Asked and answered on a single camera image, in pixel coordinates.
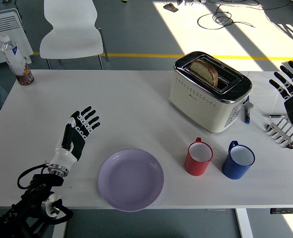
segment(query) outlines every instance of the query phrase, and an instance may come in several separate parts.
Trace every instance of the table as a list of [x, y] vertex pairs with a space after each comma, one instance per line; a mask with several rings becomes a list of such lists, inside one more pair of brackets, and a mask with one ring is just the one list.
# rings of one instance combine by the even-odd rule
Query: table
[[[244, 72], [253, 83], [251, 123], [242, 115], [221, 133], [209, 133], [169, 102], [172, 71], [33, 70], [35, 82], [15, 83], [0, 112], [0, 207], [17, 203], [17, 177], [50, 161], [68, 118], [91, 105], [101, 126], [86, 140], [81, 159], [62, 187], [54, 189], [70, 209], [109, 209], [97, 189], [103, 162], [116, 151], [138, 148], [161, 163], [162, 193], [149, 207], [270, 208], [293, 207], [293, 150], [281, 148], [265, 133], [284, 113], [283, 100], [268, 83], [272, 72]], [[183, 168], [196, 137], [211, 145], [214, 158], [200, 177]], [[239, 180], [221, 172], [232, 140], [249, 146], [256, 161]], [[27, 185], [30, 177], [22, 180]]]

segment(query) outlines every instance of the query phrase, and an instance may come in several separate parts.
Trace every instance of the robotic arm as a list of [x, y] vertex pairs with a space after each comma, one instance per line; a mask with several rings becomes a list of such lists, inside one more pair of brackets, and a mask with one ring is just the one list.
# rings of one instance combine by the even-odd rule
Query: robotic arm
[[[21, 201], [13, 204], [12, 208], [0, 217], [0, 238], [42, 237], [49, 225], [66, 222], [72, 217], [72, 211], [62, 205], [60, 196], [51, 192], [51, 189], [53, 186], [62, 185], [63, 177], [68, 175], [73, 163], [80, 159], [87, 136], [100, 125], [99, 122], [95, 123], [99, 117], [92, 119], [95, 112], [88, 107], [81, 113], [77, 111], [72, 114], [57, 143], [56, 154], [51, 162], [30, 168], [19, 176], [17, 185], [26, 191], [21, 196]], [[22, 177], [40, 168], [41, 173], [35, 174], [27, 187], [20, 185]], [[48, 174], [43, 173], [45, 168], [48, 168]], [[56, 219], [60, 211], [65, 213], [65, 216]], [[29, 218], [37, 220], [30, 226], [27, 223]]]

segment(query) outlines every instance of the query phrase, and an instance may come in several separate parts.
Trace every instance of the label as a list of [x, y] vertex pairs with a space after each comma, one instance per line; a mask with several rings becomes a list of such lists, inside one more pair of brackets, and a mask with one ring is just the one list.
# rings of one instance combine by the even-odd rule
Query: label
[[3, 54], [6, 58], [8, 66], [15, 75], [26, 74], [26, 60], [17, 46], [10, 51], [3, 52]]

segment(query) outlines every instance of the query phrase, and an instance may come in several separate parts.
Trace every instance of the yellow floor line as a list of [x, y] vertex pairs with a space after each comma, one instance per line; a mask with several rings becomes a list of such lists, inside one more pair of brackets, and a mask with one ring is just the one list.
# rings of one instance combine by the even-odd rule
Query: yellow floor line
[[[34, 55], [39, 56], [39, 52], [34, 52]], [[130, 53], [108, 53], [109, 57], [140, 57], [140, 58], [181, 58], [184, 55], [166, 55], [166, 54], [130, 54]], [[278, 60], [290, 61], [293, 57], [266, 57], [266, 56], [213, 56], [220, 60]]]

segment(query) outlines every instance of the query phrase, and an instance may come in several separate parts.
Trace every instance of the floor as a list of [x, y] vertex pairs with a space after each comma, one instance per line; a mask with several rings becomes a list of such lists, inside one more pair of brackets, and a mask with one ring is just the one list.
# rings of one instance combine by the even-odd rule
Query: floor
[[[93, 0], [96, 26], [105, 38], [107, 70], [172, 70], [174, 62], [192, 51], [206, 52], [237, 70], [277, 71], [293, 60], [293, 2], [290, 0], [207, 0], [205, 6], [186, 1]], [[172, 2], [176, 13], [163, 8]], [[18, 8], [34, 54], [33, 69], [47, 69], [39, 57], [42, 38], [51, 30], [43, 15], [43, 0], [12, 0], [0, 10]], [[232, 15], [234, 24], [225, 26]], [[53, 69], [100, 69], [97, 57], [52, 60]], [[6, 63], [0, 63], [0, 84], [10, 92], [16, 79]], [[293, 238], [293, 215], [270, 215], [269, 209], [248, 209], [254, 238]], [[240, 237], [234, 210], [145, 210], [124, 214], [114, 210], [76, 211], [65, 237]]]

